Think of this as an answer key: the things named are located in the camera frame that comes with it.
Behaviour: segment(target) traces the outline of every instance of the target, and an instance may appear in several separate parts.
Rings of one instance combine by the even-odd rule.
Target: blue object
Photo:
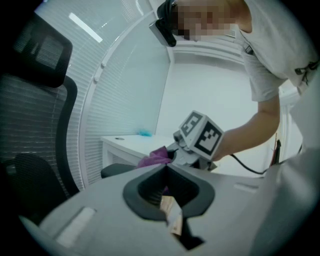
[[[152,137],[152,133],[150,131],[147,130],[140,130],[138,132],[139,135],[141,136],[145,136],[145,137]]]

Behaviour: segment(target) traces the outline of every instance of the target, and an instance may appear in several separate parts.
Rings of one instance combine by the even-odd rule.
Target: black and white marker cube
[[[212,159],[224,135],[207,115],[195,110],[184,120],[179,130],[187,147],[207,160]]]

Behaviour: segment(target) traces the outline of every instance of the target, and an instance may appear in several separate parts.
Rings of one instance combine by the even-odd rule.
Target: person
[[[302,94],[318,66],[312,41],[277,0],[166,0],[157,14],[174,35],[186,40],[218,35],[236,25],[257,113],[243,126],[225,132],[213,161],[270,139],[280,124],[279,86],[289,79]]]

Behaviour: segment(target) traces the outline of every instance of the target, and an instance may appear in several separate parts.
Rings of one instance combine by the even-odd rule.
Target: purple cloth
[[[169,164],[171,159],[168,157],[168,151],[165,146],[152,151],[149,156],[145,156],[140,160],[136,169],[146,166],[153,166],[156,164]]]

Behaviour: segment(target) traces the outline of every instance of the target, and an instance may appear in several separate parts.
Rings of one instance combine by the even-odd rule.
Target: office chair
[[[0,81],[0,162],[18,214],[35,224],[79,191],[66,148],[77,97],[66,76],[71,52],[71,42],[34,14]]]

